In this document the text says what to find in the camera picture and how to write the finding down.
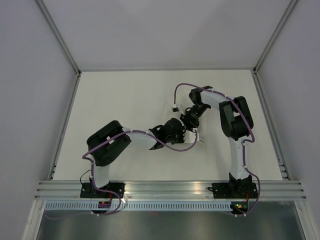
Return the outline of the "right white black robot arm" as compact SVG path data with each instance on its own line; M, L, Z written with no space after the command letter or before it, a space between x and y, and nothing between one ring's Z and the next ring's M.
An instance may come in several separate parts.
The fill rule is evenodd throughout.
M252 176L246 168L246 143L253 143L254 122L248 103L243 96L228 97L211 86L195 87L189 93L193 106L180 115L187 130L200 125L200 117L211 108L219 111L221 129L228 138L231 155L228 192L241 197L252 184Z

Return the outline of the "white cloth napkin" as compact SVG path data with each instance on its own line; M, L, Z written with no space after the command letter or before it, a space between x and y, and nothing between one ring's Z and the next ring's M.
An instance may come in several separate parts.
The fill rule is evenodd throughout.
M197 141L206 143L207 141L207 114L199 113L196 116L196 106L191 106L190 100L182 100L176 104L171 104L166 101L164 104L162 124L166 123L172 118L181 122L185 127L183 143L191 144L194 142L196 136L194 130L196 129L198 137Z

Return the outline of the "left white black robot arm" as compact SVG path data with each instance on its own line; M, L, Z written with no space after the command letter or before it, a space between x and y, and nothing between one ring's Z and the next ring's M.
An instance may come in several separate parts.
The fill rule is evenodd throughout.
M110 164L125 149L142 148L153 151L162 149L167 144L182 144L185 132L185 126L176 118L142 133L123 127L117 120L111 121L86 141L88 151L93 157L92 193L98 198L108 195Z

